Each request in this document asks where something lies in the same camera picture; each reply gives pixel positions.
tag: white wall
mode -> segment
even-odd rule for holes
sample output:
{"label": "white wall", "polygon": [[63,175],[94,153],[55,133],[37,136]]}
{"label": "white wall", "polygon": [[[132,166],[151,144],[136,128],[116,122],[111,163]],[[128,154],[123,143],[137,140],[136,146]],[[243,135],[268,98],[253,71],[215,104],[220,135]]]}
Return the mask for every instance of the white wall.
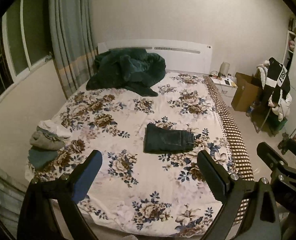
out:
{"label": "white wall", "polygon": [[0,103],[0,168],[28,185],[24,168],[29,139],[40,120],[51,119],[65,103],[52,60],[21,81]]}
{"label": "white wall", "polygon": [[282,60],[290,10],[282,0],[93,0],[96,42],[169,39],[213,45],[212,70],[227,61],[254,72]]}

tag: dark denim jeans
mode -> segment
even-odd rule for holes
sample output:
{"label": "dark denim jeans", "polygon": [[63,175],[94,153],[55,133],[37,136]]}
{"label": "dark denim jeans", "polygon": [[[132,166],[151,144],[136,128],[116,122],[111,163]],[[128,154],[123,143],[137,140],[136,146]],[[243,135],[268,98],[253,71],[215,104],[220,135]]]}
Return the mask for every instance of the dark denim jeans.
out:
{"label": "dark denim jeans", "polygon": [[149,123],[146,128],[144,152],[182,153],[192,151],[193,133],[184,130],[165,130]]}

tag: folded clothes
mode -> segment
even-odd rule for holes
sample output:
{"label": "folded clothes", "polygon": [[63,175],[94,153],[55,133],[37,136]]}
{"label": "folded clothes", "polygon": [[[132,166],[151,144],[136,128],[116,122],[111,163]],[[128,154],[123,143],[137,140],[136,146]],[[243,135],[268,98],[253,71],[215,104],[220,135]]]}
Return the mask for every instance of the folded clothes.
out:
{"label": "folded clothes", "polygon": [[52,151],[57,151],[65,146],[63,140],[56,134],[49,135],[48,133],[43,133],[40,130],[37,130],[32,134],[29,143],[32,146]]}
{"label": "folded clothes", "polygon": [[54,123],[51,120],[40,121],[38,126],[58,135],[59,137],[69,138],[71,136],[71,132],[67,128],[63,127],[61,124]]}
{"label": "folded clothes", "polygon": [[165,130],[154,124],[147,124],[144,152],[146,153],[182,153],[192,151],[193,133],[184,130]]}
{"label": "folded clothes", "polygon": [[28,160],[36,170],[41,170],[49,162],[52,162],[55,158],[57,158],[57,156],[57,151],[47,151],[33,146],[29,150]]}

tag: white headboard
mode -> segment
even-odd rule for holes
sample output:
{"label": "white headboard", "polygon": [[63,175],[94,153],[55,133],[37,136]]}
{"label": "white headboard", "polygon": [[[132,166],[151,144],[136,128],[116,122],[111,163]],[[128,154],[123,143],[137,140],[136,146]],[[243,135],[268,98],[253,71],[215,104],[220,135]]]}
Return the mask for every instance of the white headboard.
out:
{"label": "white headboard", "polygon": [[145,48],[165,59],[166,69],[208,74],[210,72],[212,46],[189,41],[172,40],[118,40],[98,44],[98,52],[118,48]]}

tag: brown checkered fabric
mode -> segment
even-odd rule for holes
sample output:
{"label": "brown checkered fabric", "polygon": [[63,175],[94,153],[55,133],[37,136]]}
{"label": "brown checkered fabric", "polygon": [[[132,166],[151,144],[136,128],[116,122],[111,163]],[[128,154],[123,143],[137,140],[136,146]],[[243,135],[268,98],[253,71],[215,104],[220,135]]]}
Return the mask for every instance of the brown checkered fabric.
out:
{"label": "brown checkered fabric", "polygon": [[[229,148],[232,155],[232,160],[235,163],[235,167],[238,171],[238,174],[241,178],[245,180],[253,180],[253,172],[251,168],[251,163],[249,156],[247,154],[246,147],[243,143],[241,133],[235,124],[235,121],[231,117],[231,114],[222,100],[222,97],[209,76],[205,76],[205,82],[207,85],[208,93],[211,99],[214,101],[217,113],[222,122],[222,130],[227,138],[229,143]],[[248,199],[242,201],[242,204],[239,208],[235,223],[238,223],[242,220],[245,210],[247,208]]]}

